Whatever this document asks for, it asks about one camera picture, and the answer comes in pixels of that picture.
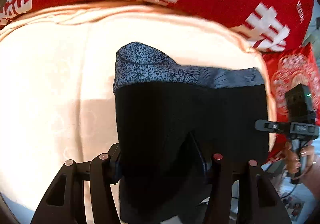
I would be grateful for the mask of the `person's right hand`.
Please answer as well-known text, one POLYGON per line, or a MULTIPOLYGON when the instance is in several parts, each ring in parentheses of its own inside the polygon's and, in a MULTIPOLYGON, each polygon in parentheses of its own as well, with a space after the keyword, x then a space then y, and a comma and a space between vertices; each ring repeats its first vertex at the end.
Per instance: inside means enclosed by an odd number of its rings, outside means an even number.
POLYGON ((314 165, 315 148, 311 141, 300 150, 300 156, 292 151, 292 143, 290 141, 285 143, 283 153, 285 156, 286 169, 290 174, 301 172, 299 175, 302 175, 314 165))

